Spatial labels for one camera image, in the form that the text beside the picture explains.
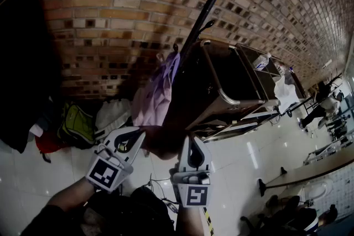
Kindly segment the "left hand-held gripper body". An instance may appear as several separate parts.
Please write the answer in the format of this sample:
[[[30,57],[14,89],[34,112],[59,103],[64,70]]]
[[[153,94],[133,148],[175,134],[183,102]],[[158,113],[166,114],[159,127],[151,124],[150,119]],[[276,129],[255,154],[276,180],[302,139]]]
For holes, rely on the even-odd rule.
[[[112,193],[131,174],[133,167],[104,144],[95,150],[86,179],[97,188]]]

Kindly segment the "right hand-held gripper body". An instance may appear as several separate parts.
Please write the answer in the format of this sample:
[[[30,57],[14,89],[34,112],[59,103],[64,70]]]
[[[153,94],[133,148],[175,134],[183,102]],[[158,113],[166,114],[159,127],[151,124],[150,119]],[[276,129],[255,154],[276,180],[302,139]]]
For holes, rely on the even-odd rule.
[[[176,202],[182,207],[207,207],[212,195],[211,171],[178,172],[170,169]]]

